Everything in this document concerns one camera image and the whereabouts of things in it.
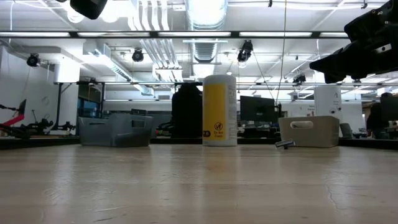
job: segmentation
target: ventilation duct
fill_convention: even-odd
[[[189,29],[222,30],[227,5],[227,0],[185,0]],[[216,56],[217,44],[200,43],[201,40],[192,44],[193,56],[199,63],[210,63]]]

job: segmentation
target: wooden table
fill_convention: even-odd
[[[6,223],[397,223],[398,152],[78,145],[0,151]]]

